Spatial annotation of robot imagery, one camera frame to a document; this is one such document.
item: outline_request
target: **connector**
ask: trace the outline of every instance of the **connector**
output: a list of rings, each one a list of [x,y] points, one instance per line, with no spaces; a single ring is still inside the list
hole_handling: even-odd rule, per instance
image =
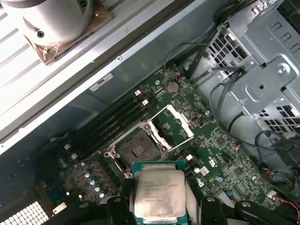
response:
[[[274,199],[274,198],[276,197],[276,195],[277,195],[277,192],[276,192],[276,191],[273,191],[273,190],[271,190],[271,191],[269,191],[269,192],[267,193],[267,196],[268,196],[270,199]]]

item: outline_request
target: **ribbed metal panel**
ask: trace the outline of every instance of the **ribbed metal panel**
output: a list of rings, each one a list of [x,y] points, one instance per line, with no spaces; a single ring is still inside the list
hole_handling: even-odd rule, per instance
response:
[[[0,10],[0,114],[38,85],[49,68],[41,64],[11,18]]]

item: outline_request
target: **chip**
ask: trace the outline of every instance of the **chip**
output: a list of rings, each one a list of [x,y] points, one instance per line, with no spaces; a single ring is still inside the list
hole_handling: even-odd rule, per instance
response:
[[[222,138],[222,137],[219,137],[219,138],[216,140],[216,142],[217,142],[217,144],[218,144],[219,146],[221,146],[222,144],[225,143],[225,139]]]
[[[133,162],[150,161],[155,156],[161,154],[160,150],[156,147],[144,130],[140,130],[128,141],[123,143],[118,148],[118,152],[130,165]]]
[[[243,173],[243,169],[238,167],[234,170],[234,173],[237,175],[237,176],[240,176],[242,173]]]

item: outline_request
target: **perforated metal panel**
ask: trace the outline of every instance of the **perforated metal panel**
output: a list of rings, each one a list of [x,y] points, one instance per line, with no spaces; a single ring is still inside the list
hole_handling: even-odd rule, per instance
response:
[[[1,222],[0,225],[41,225],[48,219],[49,217],[43,211],[42,207],[38,202],[35,202],[4,222]]]

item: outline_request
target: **green circuit board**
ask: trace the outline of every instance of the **green circuit board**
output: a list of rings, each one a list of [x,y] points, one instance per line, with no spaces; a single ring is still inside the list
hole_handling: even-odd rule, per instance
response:
[[[136,101],[134,96],[137,91],[143,94],[141,101],[147,100],[147,110],[139,113],[115,114],[122,108],[131,108],[128,105],[131,104],[130,101]],[[68,138],[64,144],[71,146],[68,149],[69,155],[77,152],[79,156],[63,169],[63,175],[59,172],[61,169],[57,170],[55,174],[57,180],[65,190],[75,188],[84,190],[85,193],[89,193],[90,202],[99,203],[101,199],[90,187],[89,181],[84,178],[84,173],[88,171],[94,175],[104,192],[109,195],[117,194],[124,173],[113,158],[105,157],[108,146],[136,123],[152,118],[166,105],[172,105],[177,112],[185,116],[194,137],[171,152],[164,155],[157,154],[148,158],[148,161],[185,160],[188,182],[196,182],[197,190],[204,195],[218,196],[220,192],[224,192],[232,202],[247,199],[269,209],[278,206],[278,201],[274,202],[266,196],[270,191],[269,187],[262,183],[256,174],[240,166],[235,150],[237,143],[216,128],[214,117],[208,112],[210,109],[203,98],[184,76],[176,73],[176,69],[172,72],[157,71]],[[188,139],[186,131],[168,110],[162,111],[153,121],[159,128],[159,133],[171,146],[177,146]],[[137,144],[133,142],[127,143],[124,147],[124,143],[132,140],[139,132],[140,129],[129,133],[118,143],[118,148],[136,146]],[[241,153],[241,158],[248,166],[254,166],[244,152]],[[118,160],[125,169],[131,169],[130,163],[124,157]],[[84,167],[73,166],[81,161],[85,162]]]

